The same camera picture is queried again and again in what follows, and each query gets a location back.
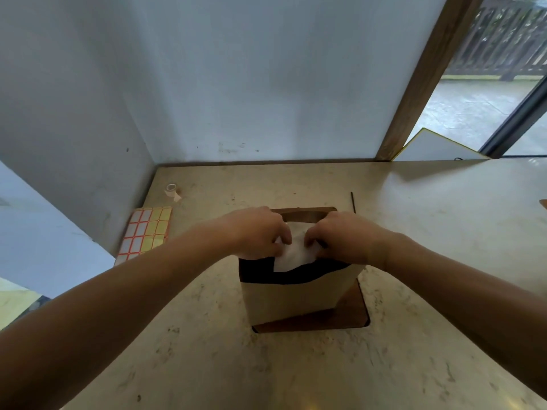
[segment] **wooden frame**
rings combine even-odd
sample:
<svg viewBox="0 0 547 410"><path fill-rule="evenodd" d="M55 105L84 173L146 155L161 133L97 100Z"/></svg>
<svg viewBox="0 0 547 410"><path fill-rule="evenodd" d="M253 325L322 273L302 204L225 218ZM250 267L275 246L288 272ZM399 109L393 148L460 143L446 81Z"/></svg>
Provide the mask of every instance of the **wooden frame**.
<svg viewBox="0 0 547 410"><path fill-rule="evenodd" d="M403 149L481 3L482 0L446 0L379 147L376 161L391 161Z"/></svg>

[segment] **hand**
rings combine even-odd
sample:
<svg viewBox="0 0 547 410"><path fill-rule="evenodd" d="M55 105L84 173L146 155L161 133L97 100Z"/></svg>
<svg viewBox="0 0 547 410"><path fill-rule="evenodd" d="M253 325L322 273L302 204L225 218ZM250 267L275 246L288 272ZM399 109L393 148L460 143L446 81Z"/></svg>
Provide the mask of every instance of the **hand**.
<svg viewBox="0 0 547 410"><path fill-rule="evenodd" d="M284 244L292 243L291 230L281 214L265 206L236 210L217 221L232 239L232 254L242 259L280 256L283 246L275 243L278 237Z"/></svg>
<svg viewBox="0 0 547 410"><path fill-rule="evenodd" d="M326 244L317 257L330 257L346 263L371 265L385 270L396 233L349 212L330 212L309 228L304 244Z"/></svg>

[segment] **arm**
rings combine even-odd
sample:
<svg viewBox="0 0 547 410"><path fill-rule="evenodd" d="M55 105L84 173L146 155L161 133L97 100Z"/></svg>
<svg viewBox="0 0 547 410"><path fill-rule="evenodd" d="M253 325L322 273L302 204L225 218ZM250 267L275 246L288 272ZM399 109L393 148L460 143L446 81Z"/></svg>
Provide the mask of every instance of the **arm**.
<svg viewBox="0 0 547 410"><path fill-rule="evenodd" d="M547 302L353 213L332 212L310 228L318 256L371 265L414 290L525 385L547 399Z"/></svg>
<svg viewBox="0 0 547 410"><path fill-rule="evenodd" d="M291 232L267 207L201 223L46 303L0 332L0 408L58 410L167 303L230 254L279 255Z"/></svg>

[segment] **right arm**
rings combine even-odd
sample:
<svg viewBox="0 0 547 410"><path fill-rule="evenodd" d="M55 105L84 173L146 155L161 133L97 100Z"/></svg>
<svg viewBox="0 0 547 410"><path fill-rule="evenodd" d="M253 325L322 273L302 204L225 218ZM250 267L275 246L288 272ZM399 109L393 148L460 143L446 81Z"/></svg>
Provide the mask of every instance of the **right arm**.
<svg viewBox="0 0 547 410"><path fill-rule="evenodd" d="M479 348L547 399L547 302L495 276L441 256L353 213L311 227L318 256L371 265L414 290Z"/></svg>

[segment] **white wall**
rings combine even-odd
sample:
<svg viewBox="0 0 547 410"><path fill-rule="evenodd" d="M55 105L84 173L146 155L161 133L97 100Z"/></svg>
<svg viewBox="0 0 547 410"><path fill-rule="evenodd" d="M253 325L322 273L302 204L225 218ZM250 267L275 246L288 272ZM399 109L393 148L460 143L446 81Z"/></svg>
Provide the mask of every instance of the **white wall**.
<svg viewBox="0 0 547 410"><path fill-rule="evenodd" d="M110 254L0 162L1 277L52 298L113 264Z"/></svg>
<svg viewBox="0 0 547 410"><path fill-rule="evenodd" d="M112 46L101 56L128 69L120 89L164 163L374 157L444 2L100 0L71 10L86 32L115 35L102 34Z"/></svg>
<svg viewBox="0 0 547 410"><path fill-rule="evenodd" d="M117 253L154 165L69 1L0 0L0 160Z"/></svg>

